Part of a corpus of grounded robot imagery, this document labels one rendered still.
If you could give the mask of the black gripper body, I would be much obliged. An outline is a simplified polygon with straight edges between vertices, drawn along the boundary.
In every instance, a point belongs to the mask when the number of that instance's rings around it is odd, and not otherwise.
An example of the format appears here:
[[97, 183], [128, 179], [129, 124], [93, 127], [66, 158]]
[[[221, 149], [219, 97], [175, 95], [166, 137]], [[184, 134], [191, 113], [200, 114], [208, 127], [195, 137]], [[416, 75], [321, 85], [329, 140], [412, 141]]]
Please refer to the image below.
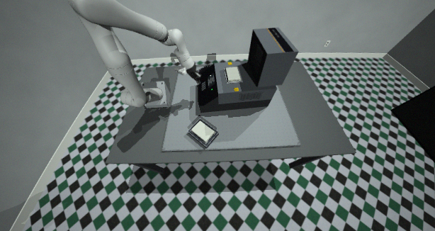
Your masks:
[[[186, 72], [187, 72], [187, 73], [191, 73], [191, 74], [193, 73], [193, 75], [194, 75], [195, 77], [197, 77], [197, 75], [196, 75], [196, 72], [197, 72], [197, 71], [196, 71], [196, 64], [194, 63], [194, 65], [192, 66], [192, 68], [187, 69]], [[198, 72], [197, 72], [197, 73], [198, 73]]]

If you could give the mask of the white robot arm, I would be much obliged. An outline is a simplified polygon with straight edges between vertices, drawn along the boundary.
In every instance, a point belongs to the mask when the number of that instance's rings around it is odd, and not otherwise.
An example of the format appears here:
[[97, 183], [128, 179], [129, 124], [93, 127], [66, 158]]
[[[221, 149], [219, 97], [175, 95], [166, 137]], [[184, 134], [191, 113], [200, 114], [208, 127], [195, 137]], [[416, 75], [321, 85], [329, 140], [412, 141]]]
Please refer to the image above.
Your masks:
[[130, 57], [112, 27], [131, 30], [164, 45], [176, 45], [179, 50], [176, 48], [174, 54], [181, 66], [175, 70], [179, 74], [186, 75], [186, 70], [194, 65], [186, 49], [183, 33], [179, 29], [167, 30], [160, 22], [136, 13], [116, 0], [68, 2], [89, 32], [110, 75], [126, 88], [120, 95], [120, 100], [125, 105], [143, 107], [146, 103], [162, 99], [163, 92], [161, 89], [142, 88]]

